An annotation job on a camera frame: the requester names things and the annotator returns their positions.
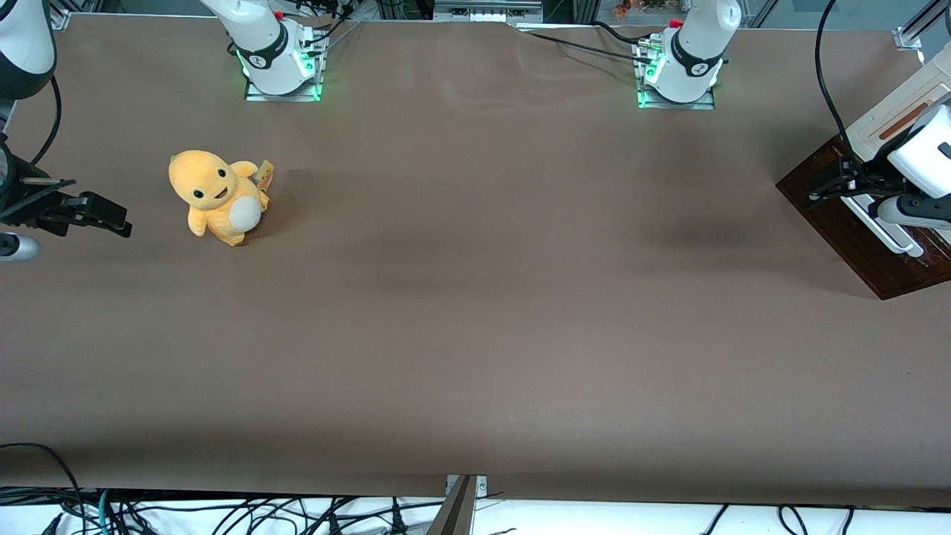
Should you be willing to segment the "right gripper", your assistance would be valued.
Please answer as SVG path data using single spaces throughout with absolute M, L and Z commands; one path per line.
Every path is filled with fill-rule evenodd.
M 126 213 L 114 213 L 114 204 L 94 192 L 78 197 L 67 193 L 3 193 L 2 224 L 28 227 L 64 237 L 76 220 L 76 213 L 91 218 L 91 226 L 128 239 L 132 223 Z M 28 262 L 41 253 L 39 240 L 23 233 L 2 231 L 1 261 Z

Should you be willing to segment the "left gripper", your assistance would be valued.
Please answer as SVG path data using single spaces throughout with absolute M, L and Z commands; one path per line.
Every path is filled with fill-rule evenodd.
M 850 155 L 838 158 L 839 178 L 806 180 L 806 210 L 825 201 L 850 196 L 855 183 L 866 179 L 882 194 L 867 212 L 872 218 L 898 226 L 949 228 L 949 166 L 896 167 L 887 160 L 863 163 Z

